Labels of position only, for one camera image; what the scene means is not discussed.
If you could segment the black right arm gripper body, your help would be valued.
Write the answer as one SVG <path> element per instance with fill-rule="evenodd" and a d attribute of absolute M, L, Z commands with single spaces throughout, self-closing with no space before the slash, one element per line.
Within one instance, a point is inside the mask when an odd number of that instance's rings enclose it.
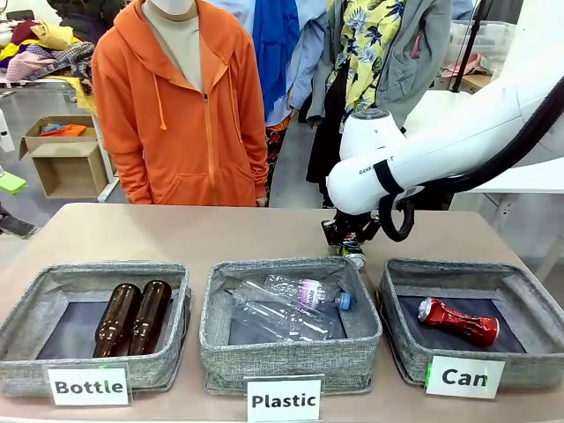
<path fill-rule="evenodd" d="M 379 219 L 374 218 L 370 211 L 351 215 L 337 210 L 335 224 L 340 234 L 376 234 L 380 229 Z"/>

